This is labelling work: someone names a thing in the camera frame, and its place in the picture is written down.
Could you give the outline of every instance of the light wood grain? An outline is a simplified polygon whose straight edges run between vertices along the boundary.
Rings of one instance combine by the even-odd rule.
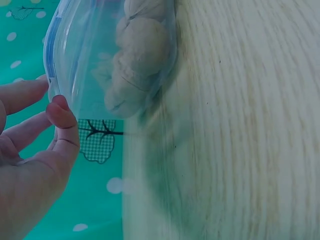
[[[126,122],[125,240],[320,239],[320,0],[178,0],[178,60]]]

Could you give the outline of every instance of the hand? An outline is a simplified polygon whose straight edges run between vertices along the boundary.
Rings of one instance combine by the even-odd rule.
[[[0,239],[21,240],[62,194],[79,153],[75,116],[59,95],[41,112],[4,130],[8,115],[38,102],[45,77],[0,86]],[[19,152],[55,125],[48,149],[22,159]]]

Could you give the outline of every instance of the white polka dot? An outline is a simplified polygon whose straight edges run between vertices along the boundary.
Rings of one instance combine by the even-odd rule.
[[[80,224],[77,224],[73,227],[73,231],[80,232],[80,231],[86,230],[87,228],[88,228],[87,224],[80,223]]]
[[[40,11],[40,12],[38,12],[35,16],[36,16],[38,19],[42,19],[42,18],[44,18],[46,15],[47,15],[47,13],[46,13],[45,11]]]
[[[16,37],[17,37],[17,33],[16,33],[16,32],[11,32],[11,33],[8,34],[8,36],[6,37],[6,39],[7,39],[9,42],[11,42],[11,41],[15,40]]]
[[[121,178],[113,177],[106,184],[106,189],[112,194],[119,194],[123,189],[123,181]]]
[[[24,80],[24,79],[23,79],[22,77],[19,77],[19,78],[13,80],[13,82],[14,82],[14,83],[17,83],[17,82],[21,82],[21,81],[23,81],[23,80]]]
[[[21,64],[21,61],[20,61],[20,60],[19,60],[19,61],[15,61],[15,62],[13,62],[13,63],[11,64],[10,68],[11,68],[11,69],[14,69],[14,68],[18,67],[20,64]]]
[[[110,54],[106,53],[106,52],[100,52],[98,54],[98,58],[101,60],[108,60],[111,58]]]

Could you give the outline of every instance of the finger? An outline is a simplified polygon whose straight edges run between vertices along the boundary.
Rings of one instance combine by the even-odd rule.
[[[16,150],[20,152],[25,147],[33,143],[39,134],[51,125],[52,124],[48,120],[47,114],[45,112],[41,112],[18,125],[6,129],[2,134],[7,136],[12,141]]]
[[[53,139],[52,139],[51,143],[49,144],[47,150],[53,150],[53,149],[54,149],[54,146],[55,146],[56,143],[57,143],[57,140],[58,140],[58,131],[57,131],[57,128],[55,128],[55,129],[54,129]]]
[[[53,139],[55,145],[51,145],[52,150],[73,164],[80,149],[78,123],[66,99],[61,95],[55,96],[47,106],[46,114],[49,121],[56,126],[56,139]]]
[[[48,81],[45,76],[41,76],[37,80],[19,81],[1,86],[0,100],[6,115],[11,115],[41,100],[47,90]]]

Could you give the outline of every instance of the braided dough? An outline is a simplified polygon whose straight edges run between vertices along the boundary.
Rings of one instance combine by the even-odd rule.
[[[145,76],[156,74],[169,58],[169,33],[158,21],[137,17],[124,30],[122,49],[132,70]]]
[[[147,18],[162,22],[166,18],[166,0],[125,0],[124,13],[127,19]]]

